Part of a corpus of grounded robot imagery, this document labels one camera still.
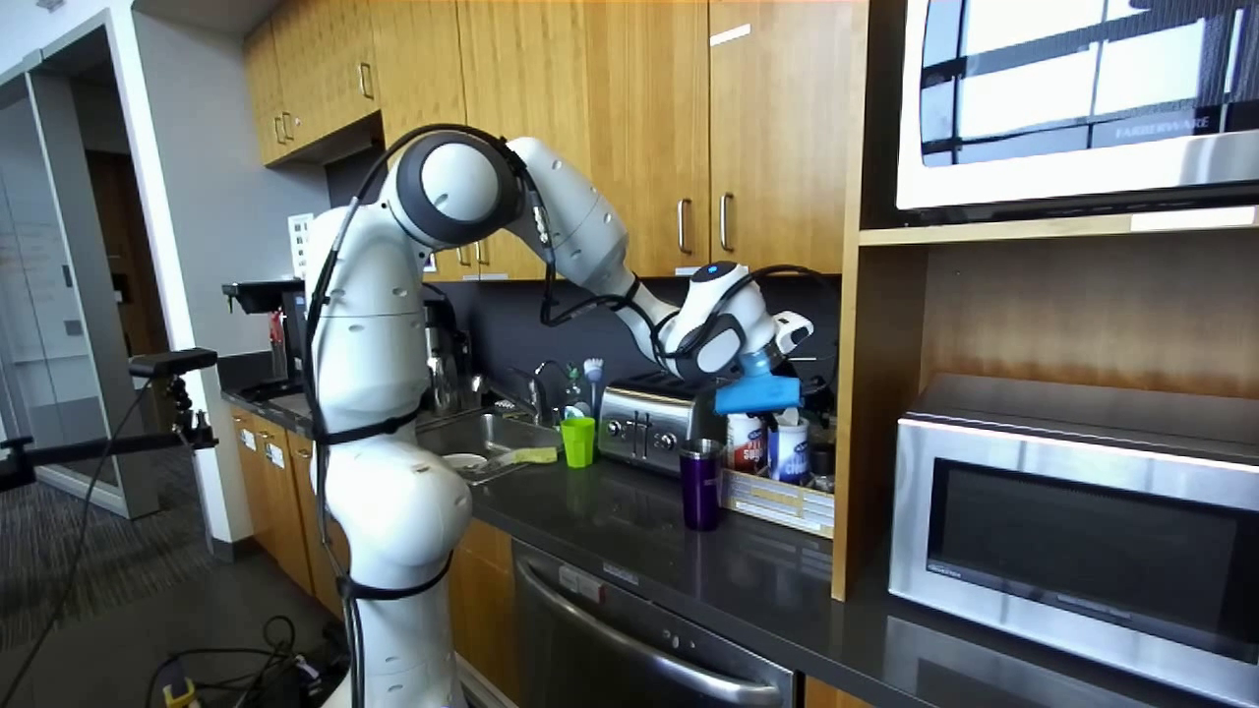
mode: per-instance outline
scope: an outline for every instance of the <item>stainless steel microwave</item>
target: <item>stainless steel microwave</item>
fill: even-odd
[[[908,0],[896,209],[1244,201],[1259,0]]]
[[[891,593],[1259,705],[1259,403],[942,377],[896,429]]]

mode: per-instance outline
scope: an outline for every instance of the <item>floor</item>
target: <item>floor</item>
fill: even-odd
[[[60,532],[70,539],[83,507],[39,484],[0,495],[0,559],[22,559],[0,576],[0,708],[163,705],[154,684],[174,677],[158,677],[158,671],[179,655],[186,657],[183,671],[203,684],[207,708],[239,705],[239,684],[258,677],[277,684],[272,677],[279,672],[259,671],[288,633],[315,664],[330,664],[330,614],[263,554],[209,559],[197,484],[191,484],[191,471],[179,477],[186,484],[151,521],[125,524],[90,512],[79,593],[18,694],[14,682],[50,618],[50,588],[69,577],[69,543],[50,549],[48,539]]]

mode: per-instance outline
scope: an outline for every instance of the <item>wooden shelf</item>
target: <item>wooden shelf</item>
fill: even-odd
[[[926,227],[861,227],[861,248],[920,248],[920,244],[1016,244],[1016,239],[1115,239],[1115,238],[1246,238],[1259,244],[1259,209],[1176,209],[1176,214],[1115,214],[1058,221],[980,221]]]

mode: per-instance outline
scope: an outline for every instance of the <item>kitchen counter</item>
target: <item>kitchen counter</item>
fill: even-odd
[[[309,429],[305,397],[227,403]],[[478,424],[422,416],[422,444],[452,453],[465,429]],[[478,484],[471,516],[869,705],[1199,705],[891,597],[887,567],[836,604],[826,539],[747,516],[689,532],[662,471],[614,459],[508,467]]]

